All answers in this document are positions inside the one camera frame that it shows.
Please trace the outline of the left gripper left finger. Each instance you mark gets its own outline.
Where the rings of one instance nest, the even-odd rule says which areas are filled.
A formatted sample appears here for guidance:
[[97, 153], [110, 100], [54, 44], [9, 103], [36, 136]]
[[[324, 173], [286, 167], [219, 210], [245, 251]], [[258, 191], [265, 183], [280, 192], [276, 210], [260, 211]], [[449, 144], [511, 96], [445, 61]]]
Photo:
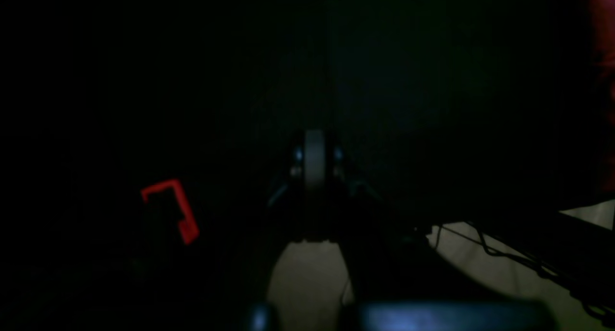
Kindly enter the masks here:
[[294, 132], [274, 161], [266, 189], [265, 219], [290, 240], [305, 240], [306, 132]]

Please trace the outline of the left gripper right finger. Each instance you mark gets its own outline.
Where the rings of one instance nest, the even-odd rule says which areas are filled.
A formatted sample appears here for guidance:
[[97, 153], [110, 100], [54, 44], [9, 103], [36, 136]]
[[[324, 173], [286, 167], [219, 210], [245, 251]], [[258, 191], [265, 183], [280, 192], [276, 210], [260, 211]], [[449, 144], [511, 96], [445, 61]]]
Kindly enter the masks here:
[[327, 132], [327, 240], [380, 237], [385, 202], [336, 132]]

